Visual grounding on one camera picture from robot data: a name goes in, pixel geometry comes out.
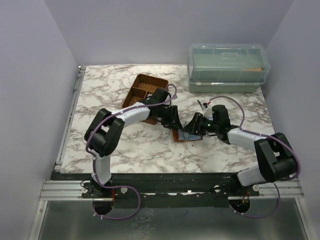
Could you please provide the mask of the brown leather card holder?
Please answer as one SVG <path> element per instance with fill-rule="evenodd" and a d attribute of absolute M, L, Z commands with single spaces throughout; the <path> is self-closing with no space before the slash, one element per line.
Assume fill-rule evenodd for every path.
<path fill-rule="evenodd" d="M 203 137 L 186 133 L 186 132 L 181 132 L 180 130 L 172 130 L 172 136 L 173 136 L 173 141 L 175 143 L 186 143 L 186 142 L 194 142 L 194 141 L 201 141 L 203 140 Z"/>

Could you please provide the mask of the brown woven basket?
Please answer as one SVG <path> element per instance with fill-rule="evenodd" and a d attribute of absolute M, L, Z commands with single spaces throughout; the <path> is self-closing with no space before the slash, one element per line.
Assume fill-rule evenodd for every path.
<path fill-rule="evenodd" d="M 132 106 L 136 102 L 146 99 L 158 88 L 162 88 L 167 91 L 168 84 L 169 81 L 166 79 L 142 73 L 138 74 L 124 99 L 122 108 Z"/>

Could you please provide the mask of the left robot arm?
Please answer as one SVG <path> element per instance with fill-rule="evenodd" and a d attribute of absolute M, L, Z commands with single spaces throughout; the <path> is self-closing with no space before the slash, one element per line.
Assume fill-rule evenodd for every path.
<path fill-rule="evenodd" d="M 163 88 L 156 91 L 146 99 L 140 100 L 131 106 L 116 111 L 100 109 L 87 129 L 84 139 L 85 150 L 92 155 L 92 179 L 96 182 L 93 191 L 101 198 L 107 197 L 112 189 L 108 183 L 111 178 L 111 154 L 117 148 L 123 129 L 145 121 L 151 113 L 169 107 L 168 103 L 177 98 L 177 88 L 170 94 Z"/>

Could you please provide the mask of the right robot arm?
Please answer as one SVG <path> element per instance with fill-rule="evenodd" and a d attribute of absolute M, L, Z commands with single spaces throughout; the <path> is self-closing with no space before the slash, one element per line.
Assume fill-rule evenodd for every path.
<path fill-rule="evenodd" d="M 238 172 L 236 180 L 230 183 L 230 191 L 234 195 L 243 195 L 250 185 L 273 183 L 287 179 L 298 172 L 298 163 L 288 149 L 289 143 L 284 134 L 259 136 L 248 133 L 239 126 L 231 124 L 228 110 L 224 105 L 215 105 L 211 111 L 211 118 L 199 112 L 195 113 L 181 131 L 201 137 L 213 133 L 226 144 L 255 152 L 257 165 Z"/>

